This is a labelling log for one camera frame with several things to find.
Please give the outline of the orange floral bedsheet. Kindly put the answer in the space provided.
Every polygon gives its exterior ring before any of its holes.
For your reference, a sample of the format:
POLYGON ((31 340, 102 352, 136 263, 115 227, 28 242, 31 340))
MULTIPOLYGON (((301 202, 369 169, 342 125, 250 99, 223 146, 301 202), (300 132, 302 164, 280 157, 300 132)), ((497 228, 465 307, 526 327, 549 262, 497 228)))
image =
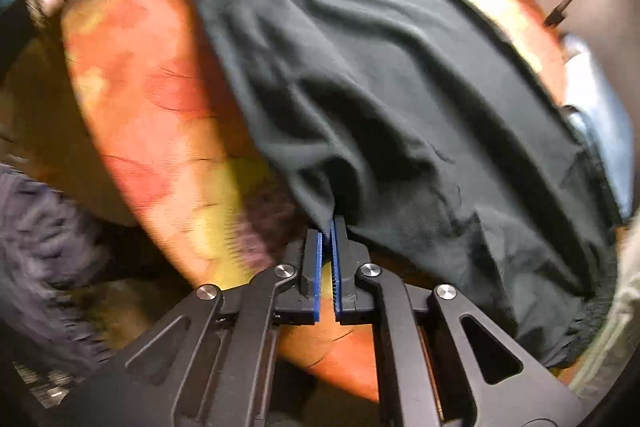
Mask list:
MULTIPOLYGON (((195 0, 82 0, 64 28, 94 143, 169 260, 192 283, 224 287, 275 262, 312 220, 255 145, 195 0)), ((540 66, 504 35, 555 104, 559 51, 536 24, 524 31, 540 66)), ((413 283, 436 282, 372 251, 413 283)))

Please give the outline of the white green patterned pillow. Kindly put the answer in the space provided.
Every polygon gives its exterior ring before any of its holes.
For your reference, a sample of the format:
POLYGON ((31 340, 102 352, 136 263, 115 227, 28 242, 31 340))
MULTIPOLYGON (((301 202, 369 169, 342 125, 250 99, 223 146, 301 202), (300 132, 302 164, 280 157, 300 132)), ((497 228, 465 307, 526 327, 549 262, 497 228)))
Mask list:
POLYGON ((579 398, 596 405, 612 389, 639 347, 639 213, 622 240, 612 307, 570 382, 579 398))

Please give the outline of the dark green pants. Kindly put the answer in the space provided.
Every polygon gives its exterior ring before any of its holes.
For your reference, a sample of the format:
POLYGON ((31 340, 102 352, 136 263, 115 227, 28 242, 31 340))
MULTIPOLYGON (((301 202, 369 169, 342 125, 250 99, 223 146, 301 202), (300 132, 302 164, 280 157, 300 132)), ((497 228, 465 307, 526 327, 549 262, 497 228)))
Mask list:
POLYGON ((195 0, 248 131, 319 228, 456 286, 545 366, 612 306, 612 198, 466 0, 195 0))

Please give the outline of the black white striped cushion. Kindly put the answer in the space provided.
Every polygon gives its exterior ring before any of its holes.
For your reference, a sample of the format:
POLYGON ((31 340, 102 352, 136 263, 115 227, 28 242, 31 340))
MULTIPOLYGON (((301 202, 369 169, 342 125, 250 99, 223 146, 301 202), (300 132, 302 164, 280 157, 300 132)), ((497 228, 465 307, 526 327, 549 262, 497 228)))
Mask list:
POLYGON ((106 265, 100 228, 76 202, 1 168, 1 360, 46 409, 112 353, 74 291, 106 265))

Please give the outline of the folded light blue cloth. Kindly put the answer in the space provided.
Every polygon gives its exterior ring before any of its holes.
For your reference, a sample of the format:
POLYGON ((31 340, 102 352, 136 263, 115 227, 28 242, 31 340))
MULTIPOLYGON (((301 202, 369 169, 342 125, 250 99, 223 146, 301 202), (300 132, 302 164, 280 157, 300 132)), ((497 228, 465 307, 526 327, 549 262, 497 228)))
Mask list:
POLYGON ((597 154, 615 208, 626 221, 634 202, 634 127, 588 44, 573 34, 563 38, 567 61, 563 107, 568 121, 597 154))

